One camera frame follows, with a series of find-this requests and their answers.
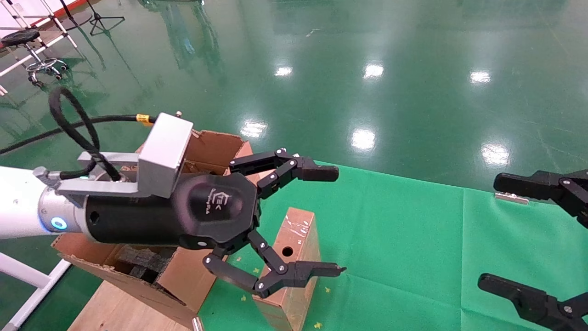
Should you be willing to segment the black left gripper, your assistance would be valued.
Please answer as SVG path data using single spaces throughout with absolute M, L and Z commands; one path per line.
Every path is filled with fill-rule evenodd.
M 336 263 L 286 263 L 255 230 L 258 198 L 269 198 L 294 179 L 335 182 L 338 167 L 280 148 L 233 159 L 229 170 L 227 176 L 183 174 L 169 198 L 90 196 L 85 207 L 90 236 L 107 244 L 213 249 L 204 266 L 220 280 L 262 299 L 284 287 L 304 288 L 313 277 L 338 277 L 346 270 Z M 269 173 L 257 186 L 246 178 L 261 172 Z M 247 243 L 270 269 L 261 278 L 223 260 L 225 250 L 237 251 Z

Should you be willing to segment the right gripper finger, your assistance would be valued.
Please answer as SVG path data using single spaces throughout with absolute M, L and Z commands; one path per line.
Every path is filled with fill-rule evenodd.
M 588 228 L 588 170 L 558 174 L 537 171 L 531 176 L 499 173 L 493 183 L 496 191 L 536 200 L 552 200 Z
M 588 294 L 560 301 L 545 291 L 516 281 L 483 273 L 477 281 L 479 289 L 508 299 L 523 320 L 540 325 L 551 331 L 586 331 Z

